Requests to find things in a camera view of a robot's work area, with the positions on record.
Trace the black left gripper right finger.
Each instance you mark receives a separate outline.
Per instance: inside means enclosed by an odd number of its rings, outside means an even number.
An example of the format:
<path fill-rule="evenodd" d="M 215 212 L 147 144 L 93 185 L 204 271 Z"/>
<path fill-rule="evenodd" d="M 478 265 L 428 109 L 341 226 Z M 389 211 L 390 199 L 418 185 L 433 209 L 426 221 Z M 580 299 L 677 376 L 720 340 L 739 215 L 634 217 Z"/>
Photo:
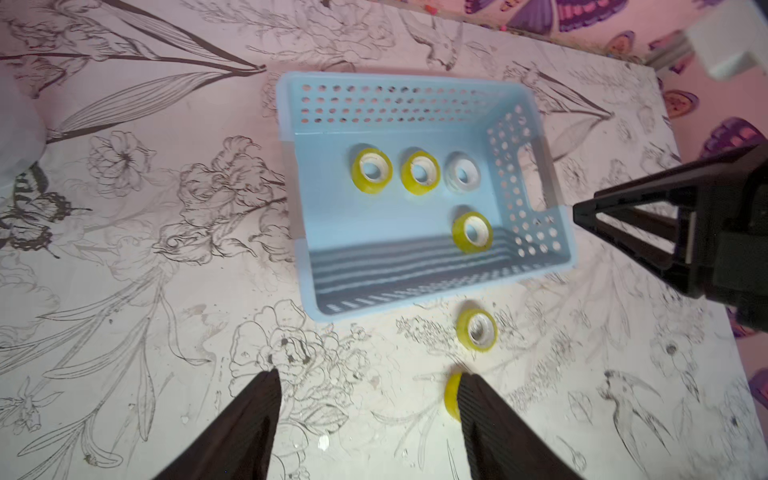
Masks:
<path fill-rule="evenodd" d="M 457 420 L 474 479 L 579 477 L 478 374 L 457 375 Z"/>

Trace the yellow tape roll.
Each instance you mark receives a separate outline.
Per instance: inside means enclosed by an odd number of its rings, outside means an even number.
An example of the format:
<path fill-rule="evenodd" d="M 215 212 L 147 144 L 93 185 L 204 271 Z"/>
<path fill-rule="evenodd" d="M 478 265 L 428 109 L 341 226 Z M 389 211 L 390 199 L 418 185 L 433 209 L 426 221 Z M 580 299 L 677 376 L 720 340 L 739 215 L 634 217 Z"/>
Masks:
<path fill-rule="evenodd" d="M 454 221 L 452 237 L 459 250 L 474 254 L 491 248 L 494 233 L 489 221 L 483 215 L 470 211 Z"/>
<path fill-rule="evenodd" d="M 452 374 L 445 385 L 444 395 L 443 395 L 444 406 L 446 411 L 453 419 L 455 419 L 458 422 L 461 421 L 460 409 L 458 404 L 458 391 L 459 391 L 462 376 L 463 376 L 462 373 Z"/>
<path fill-rule="evenodd" d="M 488 352 L 496 344 L 498 328 L 495 319 L 485 310 L 467 309 L 461 312 L 456 323 L 459 342 L 468 350 Z"/>
<path fill-rule="evenodd" d="M 390 183 L 392 175 L 393 166 L 390 159 L 375 148 L 361 150 L 351 168 L 353 183 L 366 194 L 380 193 Z"/>
<path fill-rule="evenodd" d="M 416 196 L 425 195 L 440 183 L 440 165 L 431 154 L 423 150 L 415 151 L 403 164 L 401 179 L 409 193 Z"/>

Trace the white transparent tape roll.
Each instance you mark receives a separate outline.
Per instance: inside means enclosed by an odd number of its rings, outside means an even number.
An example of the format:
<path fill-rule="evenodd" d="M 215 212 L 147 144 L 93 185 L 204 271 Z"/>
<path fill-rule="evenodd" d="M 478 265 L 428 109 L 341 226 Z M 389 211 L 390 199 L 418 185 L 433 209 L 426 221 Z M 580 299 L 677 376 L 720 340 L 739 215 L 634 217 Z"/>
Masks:
<path fill-rule="evenodd" d="M 454 152 L 445 168 L 447 186 L 457 193 L 468 193 L 479 188 L 481 172 L 477 163 L 466 153 Z"/>

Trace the yellow tape roll bottom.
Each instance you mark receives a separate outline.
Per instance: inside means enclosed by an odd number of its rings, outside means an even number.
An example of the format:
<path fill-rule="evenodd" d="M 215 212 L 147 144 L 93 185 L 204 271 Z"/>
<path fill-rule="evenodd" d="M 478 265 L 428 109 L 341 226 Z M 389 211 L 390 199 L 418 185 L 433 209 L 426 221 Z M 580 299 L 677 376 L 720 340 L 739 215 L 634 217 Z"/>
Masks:
<path fill-rule="evenodd" d="M 459 391 L 462 376 L 463 376 L 462 373 L 452 374 L 445 385 L 444 395 L 443 395 L 444 406 L 446 411 L 453 419 L 455 419 L 458 422 L 461 421 L 460 409 L 458 404 L 458 391 Z"/>

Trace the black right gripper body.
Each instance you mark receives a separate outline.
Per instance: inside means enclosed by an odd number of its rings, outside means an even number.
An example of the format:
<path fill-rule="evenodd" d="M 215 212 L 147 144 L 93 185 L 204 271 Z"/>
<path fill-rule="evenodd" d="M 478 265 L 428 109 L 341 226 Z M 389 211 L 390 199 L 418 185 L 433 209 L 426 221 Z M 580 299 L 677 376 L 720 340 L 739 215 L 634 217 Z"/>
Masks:
<path fill-rule="evenodd" d="M 677 290 L 736 309 L 736 322 L 767 330 L 767 144 L 684 164 L 693 190 Z"/>

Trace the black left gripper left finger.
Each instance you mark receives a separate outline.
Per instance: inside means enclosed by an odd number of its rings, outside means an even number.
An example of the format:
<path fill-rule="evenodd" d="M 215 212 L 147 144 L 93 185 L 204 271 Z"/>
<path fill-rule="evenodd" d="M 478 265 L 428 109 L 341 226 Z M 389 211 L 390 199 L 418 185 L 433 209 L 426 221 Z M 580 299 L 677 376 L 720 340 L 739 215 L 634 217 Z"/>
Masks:
<path fill-rule="evenodd" d="M 265 479 L 282 391 L 276 369 L 262 371 L 159 479 Z"/>

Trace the light blue perforated storage basket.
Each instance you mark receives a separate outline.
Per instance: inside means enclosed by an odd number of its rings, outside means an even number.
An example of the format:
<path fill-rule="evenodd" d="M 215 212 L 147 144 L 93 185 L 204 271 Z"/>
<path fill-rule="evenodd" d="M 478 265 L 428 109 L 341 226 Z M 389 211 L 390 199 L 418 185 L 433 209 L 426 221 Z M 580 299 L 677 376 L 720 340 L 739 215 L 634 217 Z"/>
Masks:
<path fill-rule="evenodd" d="M 301 301 L 334 322 L 422 300 L 559 272 L 576 243 L 530 88 L 452 77 L 289 72 L 276 86 L 287 164 L 291 233 Z M 351 168 L 363 149 L 391 161 L 390 183 L 360 191 Z M 401 179 L 415 151 L 431 154 L 441 179 L 409 193 Z M 468 193 L 445 181 L 450 155 L 478 165 Z M 454 221 L 478 212 L 489 250 L 467 254 Z"/>

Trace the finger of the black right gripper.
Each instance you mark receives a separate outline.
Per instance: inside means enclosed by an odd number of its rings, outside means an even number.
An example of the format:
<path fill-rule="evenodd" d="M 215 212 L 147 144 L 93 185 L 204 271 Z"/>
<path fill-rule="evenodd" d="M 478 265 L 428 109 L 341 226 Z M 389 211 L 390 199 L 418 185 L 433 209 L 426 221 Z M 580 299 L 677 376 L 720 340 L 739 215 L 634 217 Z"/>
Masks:
<path fill-rule="evenodd" d="M 682 165 L 601 190 L 573 206 L 573 220 L 671 289 L 702 297 L 708 208 L 718 165 Z"/>

